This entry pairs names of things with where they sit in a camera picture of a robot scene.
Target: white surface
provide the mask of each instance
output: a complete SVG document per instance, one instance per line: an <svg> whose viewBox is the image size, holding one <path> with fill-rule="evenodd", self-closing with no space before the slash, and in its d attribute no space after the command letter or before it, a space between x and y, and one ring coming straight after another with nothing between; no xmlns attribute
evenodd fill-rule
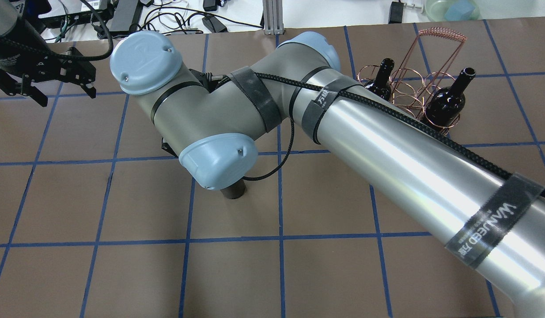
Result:
<svg viewBox="0 0 545 318"><path fill-rule="evenodd" d="M420 4L422 0L408 0L409 3ZM177 6L184 6L186 0L175 0ZM188 7L203 10L203 0L187 0ZM356 26L364 24L386 24L391 0L283 0L283 20L285 28L317 28L336 26ZM484 19L520 18L530 16L545 16L545 0L475 0ZM140 23L148 11L154 6L143 9ZM174 9L165 9L163 12L176 12ZM230 0L225 7L218 8L214 14L226 16L250 24L259 24L262 15L262 0ZM169 26L172 22L162 18ZM428 22L429 19L420 10L405 8L403 22ZM239 26L222 20L230 32L255 30L249 26ZM157 29L167 31L158 22L154 22ZM192 18L192 26L205 33L200 16ZM45 30L43 38L53 38L57 30ZM76 26L68 34L64 42L96 40L95 31L90 25Z"/></svg>

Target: black rubber ring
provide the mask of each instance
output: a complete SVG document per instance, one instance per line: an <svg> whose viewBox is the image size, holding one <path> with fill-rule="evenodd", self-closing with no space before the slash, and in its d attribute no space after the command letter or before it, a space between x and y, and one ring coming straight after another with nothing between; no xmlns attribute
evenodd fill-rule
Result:
<svg viewBox="0 0 545 318"><path fill-rule="evenodd" d="M163 101L165 101L165 99L167 99L167 97L170 96L172 93L189 86L202 86L202 84L200 84L200 82L198 81L185 81L167 89L166 92L164 92L161 97L157 99L157 101L153 105L153 108L151 108L151 123L153 123L153 125L155 124L155 114L157 113L157 110L159 109L159 106L161 106Z"/></svg>
<svg viewBox="0 0 545 318"><path fill-rule="evenodd" d="M309 72L308 74L306 74L305 77L302 78L301 82L306 83L309 79L311 79L311 77L313 77L320 71L326 70L328 68L330 67L325 65L314 68L311 72ZM292 93L292 97L290 97L290 103L288 105L288 116L292 120L294 120L294 117L292 116L292 112L294 111L294 102L296 101L296 97L298 97L298 94L300 93L301 89L302 89L301 87L296 88L294 92Z"/></svg>

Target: power adapter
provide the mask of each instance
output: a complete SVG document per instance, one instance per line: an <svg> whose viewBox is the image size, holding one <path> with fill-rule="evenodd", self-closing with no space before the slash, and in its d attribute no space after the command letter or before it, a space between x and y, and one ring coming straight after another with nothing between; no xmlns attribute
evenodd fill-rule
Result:
<svg viewBox="0 0 545 318"><path fill-rule="evenodd" d="M221 32L227 32L226 26L224 26L223 23L221 23L215 16L204 16L202 18L202 23L208 30L210 30L213 33L221 33Z"/></svg>
<svg viewBox="0 0 545 318"><path fill-rule="evenodd" d="M402 23L402 14L404 14L404 4L393 1L390 4L390 13L388 14L388 24Z"/></svg>

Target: light blue joint cap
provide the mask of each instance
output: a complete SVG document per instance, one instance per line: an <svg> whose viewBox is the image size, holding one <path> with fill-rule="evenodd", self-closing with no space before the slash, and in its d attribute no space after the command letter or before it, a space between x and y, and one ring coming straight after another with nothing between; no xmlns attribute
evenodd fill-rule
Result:
<svg viewBox="0 0 545 318"><path fill-rule="evenodd" d="M241 179L253 167L258 155L251 137L222 133L189 145L178 160L202 187L220 190Z"/></svg>
<svg viewBox="0 0 545 318"><path fill-rule="evenodd" d="M111 54L111 74L131 95L151 93L180 70L182 55L158 32L141 31L119 42Z"/></svg>
<svg viewBox="0 0 545 318"><path fill-rule="evenodd" d="M299 34L292 40L282 42L279 47L288 43L300 43L313 48L325 58L331 68L341 72L341 62L339 62L337 51L333 45L330 45L327 42L327 39L323 35L317 32L307 31L303 34Z"/></svg>

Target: brown table surface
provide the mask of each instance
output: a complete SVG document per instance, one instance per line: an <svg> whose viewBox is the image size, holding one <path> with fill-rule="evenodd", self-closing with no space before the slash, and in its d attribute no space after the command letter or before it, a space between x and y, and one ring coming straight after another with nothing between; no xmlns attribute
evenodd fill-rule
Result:
<svg viewBox="0 0 545 318"><path fill-rule="evenodd" d="M452 67L474 67L455 141L545 185L545 18L322 28L343 73L397 62L417 30L468 36ZM275 45L262 31L171 36L189 68L226 74ZM85 55L105 42L78 42ZM59 52L67 44L54 45ZM423 41L412 68L452 46ZM0 91L0 318L513 315L499 290L297 128L278 175L228 201L160 149L107 60L98 96L51 81L41 108ZM283 123L257 142L250 175L276 166Z"/></svg>

